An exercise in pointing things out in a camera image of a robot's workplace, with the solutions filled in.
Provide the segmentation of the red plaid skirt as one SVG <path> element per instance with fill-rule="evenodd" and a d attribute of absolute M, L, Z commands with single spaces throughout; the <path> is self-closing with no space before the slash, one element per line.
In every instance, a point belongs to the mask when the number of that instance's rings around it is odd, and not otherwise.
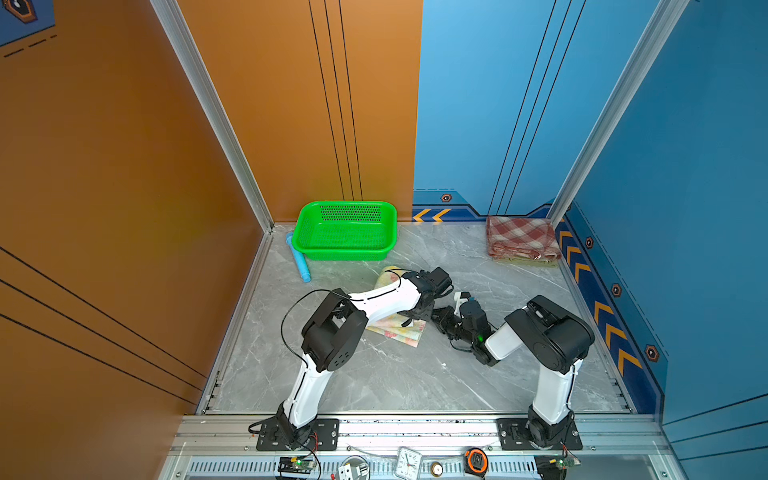
<path fill-rule="evenodd" d="M 547 219 L 489 216 L 488 254 L 498 260 L 556 261 L 562 253 Z"/>

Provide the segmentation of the olive green skirt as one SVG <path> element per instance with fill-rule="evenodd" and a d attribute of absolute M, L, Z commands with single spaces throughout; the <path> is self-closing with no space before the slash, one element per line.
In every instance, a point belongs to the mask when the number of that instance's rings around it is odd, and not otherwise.
<path fill-rule="evenodd" d="M 553 268 L 557 265 L 559 258 L 541 257 L 541 258 L 528 258 L 528 257 L 504 257 L 495 258 L 496 262 L 512 265 L 526 265 L 526 266 L 541 266 L 547 268 Z"/>

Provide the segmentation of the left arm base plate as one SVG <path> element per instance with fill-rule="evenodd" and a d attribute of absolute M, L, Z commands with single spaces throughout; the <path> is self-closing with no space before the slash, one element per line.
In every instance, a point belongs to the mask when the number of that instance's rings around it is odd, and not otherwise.
<path fill-rule="evenodd" d="M 336 418 L 317 418 L 308 425 L 294 429 L 283 426 L 274 416 L 249 426 L 256 437 L 257 451 L 335 451 L 338 446 L 340 422 Z"/>

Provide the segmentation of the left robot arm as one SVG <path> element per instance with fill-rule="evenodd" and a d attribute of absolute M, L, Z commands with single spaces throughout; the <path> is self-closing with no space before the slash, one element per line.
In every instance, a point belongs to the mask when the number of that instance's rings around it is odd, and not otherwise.
<path fill-rule="evenodd" d="M 452 291 L 452 280 L 440 267 L 393 273 L 394 282 L 366 292 L 327 290 L 302 328 L 300 370 L 275 415 L 289 446 L 302 446 L 311 437 L 311 423 L 332 373 L 351 359 L 369 325 L 394 314 L 406 322 L 426 321 L 435 301 Z"/>

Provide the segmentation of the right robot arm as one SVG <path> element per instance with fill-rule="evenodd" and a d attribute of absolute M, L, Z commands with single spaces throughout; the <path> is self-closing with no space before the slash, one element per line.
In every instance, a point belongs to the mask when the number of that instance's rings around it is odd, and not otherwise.
<path fill-rule="evenodd" d="M 431 320 L 462 352 L 492 367 L 526 348 L 539 362 L 537 390 L 526 418 L 496 421 L 504 450 L 577 451 L 583 448 L 572 409 L 577 375 L 595 342 L 587 322 L 538 295 L 508 314 L 497 329 L 468 292 L 454 295 L 456 305 L 433 311 Z"/>

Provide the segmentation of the cream yellow cloth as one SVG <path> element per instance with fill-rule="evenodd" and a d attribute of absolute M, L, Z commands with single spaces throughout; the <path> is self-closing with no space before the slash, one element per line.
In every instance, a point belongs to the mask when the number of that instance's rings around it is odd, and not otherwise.
<path fill-rule="evenodd" d="M 397 283 L 398 275 L 404 273 L 404 269 L 387 266 L 379 275 L 375 287 L 380 288 Z M 405 321 L 405 317 L 393 314 L 369 325 L 367 330 L 416 348 L 425 330 L 426 322 L 423 320 L 412 320 L 408 326 L 403 327 L 402 324 Z"/>

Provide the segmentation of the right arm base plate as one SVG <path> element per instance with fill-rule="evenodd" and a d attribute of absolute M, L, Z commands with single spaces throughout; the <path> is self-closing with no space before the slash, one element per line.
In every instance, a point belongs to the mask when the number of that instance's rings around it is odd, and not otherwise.
<path fill-rule="evenodd" d="M 496 420 L 496 427 L 501 448 L 505 451 L 583 449 L 573 416 L 566 416 L 554 425 L 538 418 L 500 418 Z"/>

